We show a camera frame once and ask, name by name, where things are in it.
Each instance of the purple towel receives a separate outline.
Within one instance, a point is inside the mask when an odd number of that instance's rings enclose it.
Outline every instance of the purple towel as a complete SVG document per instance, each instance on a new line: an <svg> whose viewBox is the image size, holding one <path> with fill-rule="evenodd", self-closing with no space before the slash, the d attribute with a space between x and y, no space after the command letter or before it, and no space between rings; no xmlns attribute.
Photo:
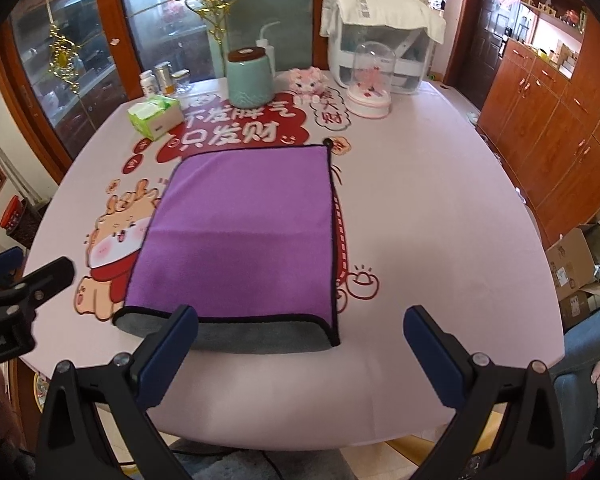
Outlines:
<svg viewBox="0 0 600 480"><path fill-rule="evenodd" d="M114 323L145 335L190 304L203 324L199 348L337 345L333 207L327 146L187 158L152 219Z"/></svg>

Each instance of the cartoon dog illustration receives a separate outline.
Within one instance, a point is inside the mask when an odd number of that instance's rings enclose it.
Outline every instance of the cartoon dog illustration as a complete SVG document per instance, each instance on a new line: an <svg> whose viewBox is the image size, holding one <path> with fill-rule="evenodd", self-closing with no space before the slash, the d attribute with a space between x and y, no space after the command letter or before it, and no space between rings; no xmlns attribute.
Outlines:
<svg viewBox="0 0 600 480"><path fill-rule="evenodd" d="M111 195L107 212L90 235L86 258L90 275L78 284L74 308L106 321L122 307L144 235L160 199L157 189L146 190L147 179L120 199Z"/></svg>

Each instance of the metal bolt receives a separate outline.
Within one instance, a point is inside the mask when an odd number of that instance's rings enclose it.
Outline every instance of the metal bolt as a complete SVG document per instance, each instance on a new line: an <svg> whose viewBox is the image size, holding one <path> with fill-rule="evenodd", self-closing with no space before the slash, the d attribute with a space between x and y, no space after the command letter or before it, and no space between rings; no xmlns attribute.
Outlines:
<svg viewBox="0 0 600 480"><path fill-rule="evenodd" d="M128 352L120 352L113 357L113 364L116 366L125 366L131 361L131 354Z"/></svg>
<svg viewBox="0 0 600 480"><path fill-rule="evenodd" d="M475 353L471 356L471 359L478 366L487 366L491 362L489 356L487 354L483 354L482 352Z"/></svg>
<svg viewBox="0 0 600 480"><path fill-rule="evenodd" d="M56 370L60 374L64 374L65 372L67 372L69 370L69 368L71 368L71 361L60 361L56 365Z"/></svg>
<svg viewBox="0 0 600 480"><path fill-rule="evenodd" d="M531 367L538 374L544 374L546 372L546 365L542 361L533 361Z"/></svg>

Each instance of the pink cat figurine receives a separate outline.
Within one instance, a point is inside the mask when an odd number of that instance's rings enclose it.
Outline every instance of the pink cat figurine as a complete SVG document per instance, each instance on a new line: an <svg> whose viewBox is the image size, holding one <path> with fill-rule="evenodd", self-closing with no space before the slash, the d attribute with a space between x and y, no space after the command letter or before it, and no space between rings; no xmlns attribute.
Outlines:
<svg viewBox="0 0 600 480"><path fill-rule="evenodd" d="M319 103L320 94L326 89L327 77L322 70L312 66L306 70L293 68L288 72L289 89L296 93L294 104Z"/></svg>

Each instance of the blue gripper pad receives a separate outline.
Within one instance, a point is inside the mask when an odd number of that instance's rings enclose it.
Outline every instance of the blue gripper pad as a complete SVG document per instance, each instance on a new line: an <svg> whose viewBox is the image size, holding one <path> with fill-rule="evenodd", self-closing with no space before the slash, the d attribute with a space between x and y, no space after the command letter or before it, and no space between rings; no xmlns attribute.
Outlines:
<svg viewBox="0 0 600 480"><path fill-rule="evenodd" d="M134 352L130 370L138 408L146 410L162 402L197 335L198 314L192 306L181 305L158 332L145 338Z"/></svg>
<svg viewBox="0 0 600 480"><path fill-rule="evenodd" d="M428 322L418 311L419 309L422 309L429 318ZM437 328L438 334L434 332L430 323ZM455 410L462 408L465 401L463 376L440 340L440 337L446 334L421 306L407 309L404 313L402 330L404 338L416 355L440 402Z"/></svg>

